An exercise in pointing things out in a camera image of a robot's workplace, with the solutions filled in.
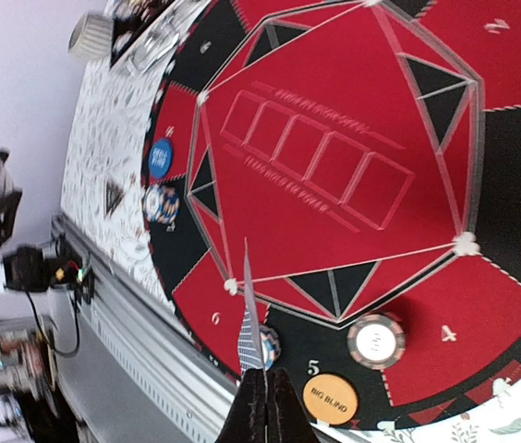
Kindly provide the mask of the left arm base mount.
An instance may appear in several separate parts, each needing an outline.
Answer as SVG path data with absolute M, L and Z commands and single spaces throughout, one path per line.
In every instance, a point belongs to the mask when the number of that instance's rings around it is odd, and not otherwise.
M 71 290 L 74 298 L 90 304 L 95 275 L 89 258 L 83 258 L 64 233 L 40 245 L 22 245 L 3 256 L 6 288 L 23 293 L 48 289 Z

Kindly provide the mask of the aluminium front rail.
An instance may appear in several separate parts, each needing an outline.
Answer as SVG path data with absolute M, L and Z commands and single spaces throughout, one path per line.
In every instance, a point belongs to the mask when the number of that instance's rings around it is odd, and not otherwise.
M 62 393 L 99 442 L 213 442 L 235 387 L 176 319 L 66 215 L 53 234 L 95 274 L 79 313 L 79 353 L 58 363 Z

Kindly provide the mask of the striped grey cup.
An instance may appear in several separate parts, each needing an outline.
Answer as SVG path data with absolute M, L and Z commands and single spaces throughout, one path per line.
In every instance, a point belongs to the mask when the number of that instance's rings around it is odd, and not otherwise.
M 114 21 L 103 14 L 84 14 L 68 42 L 68 52 L 85 61 L 103 59 L 110 55 Z

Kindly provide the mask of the round red black poker mat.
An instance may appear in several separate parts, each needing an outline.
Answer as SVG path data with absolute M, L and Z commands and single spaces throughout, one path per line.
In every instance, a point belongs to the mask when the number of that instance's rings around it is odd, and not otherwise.
M 521 1 L 212 1 L 162 78 L 141 182 L 179 194 L 173 226 L 144 219 L 151 259 L 229 381 L 247 240 L 274 365 L 301 396 L 318 374 L 357 392 L 338 426 L 520 402 Z M 369 313 L 406 333 L 382 371 L 347 348 Z

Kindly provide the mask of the orange big blind button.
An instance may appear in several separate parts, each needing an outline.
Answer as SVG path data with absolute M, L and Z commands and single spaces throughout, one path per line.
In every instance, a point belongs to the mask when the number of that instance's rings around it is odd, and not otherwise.
M 355 388 L 343 377 L 318 374 L 312 377 L 302 391 L 308 412 L 327 425 L 343 425 L 357 413 L 359 397 Z

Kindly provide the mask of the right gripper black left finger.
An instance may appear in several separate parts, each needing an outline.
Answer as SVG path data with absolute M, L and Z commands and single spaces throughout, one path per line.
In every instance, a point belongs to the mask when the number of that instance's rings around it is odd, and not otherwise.
M 265 442 L 267 399 L 266 373 L 261 369 L 247 370 L 216 442 Z

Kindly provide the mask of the blue small blind button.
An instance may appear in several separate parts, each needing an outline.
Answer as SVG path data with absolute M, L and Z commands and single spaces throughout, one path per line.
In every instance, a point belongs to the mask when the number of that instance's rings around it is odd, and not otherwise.
M 165 178 L 173 163 L 174 146 L 170 138 L 161 138 L 151 147 L 148 165 L 151 177 L 154 179 Z

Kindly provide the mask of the aluminium poker chip case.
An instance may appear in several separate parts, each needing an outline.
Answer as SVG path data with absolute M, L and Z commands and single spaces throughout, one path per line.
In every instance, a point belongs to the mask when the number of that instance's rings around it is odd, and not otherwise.
M 139 77 L 175 51 L 207 1 L 114 1 L 110 71 Z

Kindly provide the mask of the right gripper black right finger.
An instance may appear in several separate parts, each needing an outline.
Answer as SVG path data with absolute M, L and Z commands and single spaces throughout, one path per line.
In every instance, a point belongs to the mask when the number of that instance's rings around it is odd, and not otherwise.
M 268 375 L 267 441 L 319 443 L 291 379 L 283 368 Z

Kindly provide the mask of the black triangular card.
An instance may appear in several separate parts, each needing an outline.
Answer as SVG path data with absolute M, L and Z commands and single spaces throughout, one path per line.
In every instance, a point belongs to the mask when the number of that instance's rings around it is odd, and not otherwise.
M 104 215 L 110 217 L 125 196 L 123 187 L 114 180 L 107 180 L 104 186 Z

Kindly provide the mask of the red poker chip stack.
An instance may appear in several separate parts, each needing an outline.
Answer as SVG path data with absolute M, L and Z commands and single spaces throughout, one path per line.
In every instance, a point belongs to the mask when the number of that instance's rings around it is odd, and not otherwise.
M 348 330 L 346 341 L 348 351 L 357 363 L 379 371 L 398 363 L 406 349 L 402 323 L 382 313 L 360 317 Z

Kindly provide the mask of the single blue playing card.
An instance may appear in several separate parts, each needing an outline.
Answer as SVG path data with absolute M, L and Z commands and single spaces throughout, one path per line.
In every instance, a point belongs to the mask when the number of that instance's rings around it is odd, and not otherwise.
M 261 325 L 259 322 L 251 266 L 248 257 L 248 242 L 244 240 L 244 300 L 245 311 L 237 341 L 237 352 L 242 375 L 251 369 L 265 371 Z

